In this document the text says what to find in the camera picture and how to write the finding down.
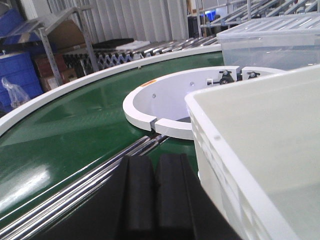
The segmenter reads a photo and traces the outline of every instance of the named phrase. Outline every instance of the brown box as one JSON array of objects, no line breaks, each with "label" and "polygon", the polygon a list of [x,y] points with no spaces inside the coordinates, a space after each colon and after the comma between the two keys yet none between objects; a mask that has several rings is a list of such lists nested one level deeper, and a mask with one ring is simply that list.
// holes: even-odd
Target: brown box
[{"label": "brown box", "polygon": [[85,38],[79,27],[73,20],[65,20],[59,26],[57,26],[49,35],[48,39],[51,43],[54,43],[58,50],[72,48],[70,51],[85,46]]},{"label": "brown box", "polygon": [[[63,84],[77,79],[76,72],[73,68],[68,68],[67,70],[60,72],[60,75]],[[59,83],[54,76],[40,77],[40,83],[44,92],[48,92],[59,86]]]},{"label": "brown box", "polygon": [[[59,69],[59,72],[63,72],[68,69],[62,54],[55,54],[54,59]],[[49,59],[45,55],[37,56],[33,59],[33,61],[35,63],[36,70],[40,78],[47,78],[54,74],[52,72]]]},{"label": "brown box", "polygon": [[68,68],[63,72],[60,72],[60,75],[61,75],[63,84],[69,83],[77,79],[77,74],[75,72],[75,69],[73,68]]},{"label": "brown box", "polygon": [[40,83],[44,92],[48,92],[59,86],[59,83],[54,76],[40,77]]}]

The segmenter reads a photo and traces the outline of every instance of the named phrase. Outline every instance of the curved belt conveyor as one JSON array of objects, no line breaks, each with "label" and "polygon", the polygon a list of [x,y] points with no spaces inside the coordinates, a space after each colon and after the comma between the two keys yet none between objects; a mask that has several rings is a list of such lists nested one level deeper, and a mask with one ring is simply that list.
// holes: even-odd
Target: curved belt conveyor
[{"label": "curved belt conveyor", "polygon": [[[2,117],[1,239],[27,239],[26,235],[10,236],[17,225],[6,226],[17,219],[24,221],[22,216],[29,218],[26,214],[32,209],[63,195],[66,186],[153,134],[126,120],[122,103],[129,92],[163,75],[221,66],[220,51],[217,44],[115,66],[56,88]],[[197,169],[192,141],[169,138],[148,156],[158,159],[163,152],[186,153]]]}]

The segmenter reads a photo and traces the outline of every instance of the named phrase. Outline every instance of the clear plastic storage box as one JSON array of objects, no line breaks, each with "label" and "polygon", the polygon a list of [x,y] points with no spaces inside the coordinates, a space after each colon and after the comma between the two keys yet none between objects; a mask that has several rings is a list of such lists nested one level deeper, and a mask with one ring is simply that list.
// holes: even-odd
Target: clear plastic storage box
[{"label": "clear plastic storage box", "polygon": [[253,19],[217,35],[226,65],[291,70],[320,63],[320,14]]},{"label": "clear plastic storage box", "polygon": [[320,239],[320,66],[190,93],[201,184],[244,240]]}]

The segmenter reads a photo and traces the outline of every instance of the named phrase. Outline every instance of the white wall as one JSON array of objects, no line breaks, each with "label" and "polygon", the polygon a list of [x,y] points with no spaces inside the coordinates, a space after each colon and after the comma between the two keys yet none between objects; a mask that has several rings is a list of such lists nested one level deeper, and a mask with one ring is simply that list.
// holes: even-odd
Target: white wall
[{"label": "white wall", "polygon": [[[76,0],[20,0],[28,19],[59,12]],[[111,39],[161,42],[188,38],[186,0],[80,0],[92,42]]]}]

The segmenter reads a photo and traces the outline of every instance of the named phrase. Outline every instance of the metal frame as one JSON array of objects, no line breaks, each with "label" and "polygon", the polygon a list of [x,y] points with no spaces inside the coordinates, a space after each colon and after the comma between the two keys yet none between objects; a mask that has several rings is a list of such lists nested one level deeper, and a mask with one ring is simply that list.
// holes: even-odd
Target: metal frame
[{"label": "metal frame", "polygon": [[[284,11],[285,15],[294,13],[298,8],[303,6],[307,1],[309,0],[301,0],[297,4],[293,4],[295,0],[286,0],[284,3],[279,5],[277,8],[269,12],[266,17],[273,17],[278,15],[281,11]],[[227,14],[224,17],[220,17],[219,19],[216,19],[212,21],[210,24],[202,24],[200,25],[200,17],[199,15],[201,13],[204,13],[205,11],[209,11],[212,9],[217,9],[221,7],[231,6],[237,3],[241,2],[247,2],[247,4],[244,4],[243,6],[239,7],[237,10]],[[197,20],[198,20],[198,26],[200,28],[210,28],[214,26],[230,26],[230,25],[236,25],[241,24],[246,21],[251,20],[252,16],[256,15],[257,13],[265,12],[269,7],[279,2],[279,0],[235,0],[232,2],[228,2],[221,5],[216,5],[212,7],[208,7],[206,9],[199,10],[199,7],[197,8]],[[320,0],[314,0],[314,2],[311,3],[310,6],[308,6],[305,9],[305,12],[310,12],[317,6],[317,12],[320,12]]]},{"label": "metal frame", "polygon": [[36,19],[32,19],[29,21],[25,21],[18,27],[16,27],[13,31],[11,31],[7,36],[3,36],[0,38],[6,38],[10,36],[16,36],[21,35],[24,33],[36,33],[43,43],[45,53],[48,57],[53,75],[55,79],[57,80],[59,85],[62,85],[62,78],[56,63],[56,60],[54,58],[54,54],[52,51],[52,48],[50,46],[48,35],[64,20],[66,20],[70,15],[76,14],[78,21],[80,23],[80,27],[83,33],[83,37],[85,40],[86,48],[88,51],[88,55],[91,61],[92,69],[94,72],[99,71],[98,63],[96,56],[94,54],[94,50],[92,47],[92,42],[90,39],[88,26],[86,23],[86,20],[84,18],[83,11],[90,9],[91,6],[77,6],[77,7],[70,7],[67,8],[64,11],[61,11],[59,13],[52,13],[47,16],[42,16]]}]

